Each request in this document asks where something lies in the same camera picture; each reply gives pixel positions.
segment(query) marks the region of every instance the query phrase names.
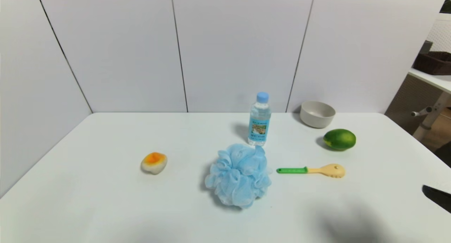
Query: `white shelf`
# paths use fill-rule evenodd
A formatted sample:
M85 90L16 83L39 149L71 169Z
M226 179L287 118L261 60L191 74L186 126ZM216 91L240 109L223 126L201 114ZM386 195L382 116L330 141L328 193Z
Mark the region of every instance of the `white shelf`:
M451 76L434 76L414 68L410 69L409 74L451 94Z

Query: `blue bath pouf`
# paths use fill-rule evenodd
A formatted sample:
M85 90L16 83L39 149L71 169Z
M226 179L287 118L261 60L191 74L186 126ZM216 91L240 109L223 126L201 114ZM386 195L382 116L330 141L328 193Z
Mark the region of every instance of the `blue bath pouf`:
M223 204L249 208L255 198L265 195L271 180L263 148L234 144L218 151L218 155L205 178L205 186L214 189Z

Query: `table leg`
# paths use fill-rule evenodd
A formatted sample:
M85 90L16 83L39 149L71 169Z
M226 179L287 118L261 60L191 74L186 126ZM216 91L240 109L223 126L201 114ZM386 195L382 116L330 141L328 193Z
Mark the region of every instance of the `table leg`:
M446 102L448 102L449 98L451 98L451 94L447 92L442 92L437 102L433 106L432 112L430 112L424 121L420 123L417 130L413 134L414 138L418 141L421 141L423 137L426 135L427 131L431 129L432 124L440 115L441 111L445 108Z

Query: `green brush handle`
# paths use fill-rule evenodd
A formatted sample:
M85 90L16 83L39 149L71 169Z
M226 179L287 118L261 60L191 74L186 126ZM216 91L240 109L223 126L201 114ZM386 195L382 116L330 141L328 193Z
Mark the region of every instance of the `green brush handle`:
M303 168L279 168L276 171L279 174L306 174L309 172L307 166Z

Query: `bottle label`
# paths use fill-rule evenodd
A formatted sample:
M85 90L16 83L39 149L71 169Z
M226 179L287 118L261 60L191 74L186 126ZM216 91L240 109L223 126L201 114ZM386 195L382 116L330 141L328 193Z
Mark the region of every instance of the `bottle label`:
M251 118L249 121L249 139L255 142L265 142L268 134L269 120L256 120Z

